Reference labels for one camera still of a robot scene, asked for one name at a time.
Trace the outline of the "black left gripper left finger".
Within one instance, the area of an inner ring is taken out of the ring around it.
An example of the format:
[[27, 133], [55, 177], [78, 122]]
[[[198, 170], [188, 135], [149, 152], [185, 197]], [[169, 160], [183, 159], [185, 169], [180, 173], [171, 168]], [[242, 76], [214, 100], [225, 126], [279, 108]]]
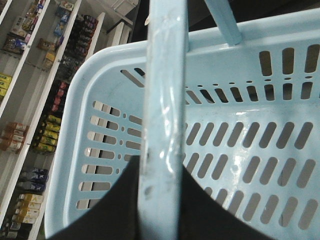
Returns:
[[140, 157], [130, 158], [124, 171], [87, 213], [54, 234], [52, 240], [139, 240], [138, 180]]

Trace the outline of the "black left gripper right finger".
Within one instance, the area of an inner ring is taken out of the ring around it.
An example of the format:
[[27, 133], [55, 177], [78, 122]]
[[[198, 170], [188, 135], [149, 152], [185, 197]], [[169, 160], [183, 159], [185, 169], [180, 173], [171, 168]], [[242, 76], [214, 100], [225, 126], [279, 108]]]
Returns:
[[225, 210], [183, 168], [178, 239], [269, 240], [270, 237]]

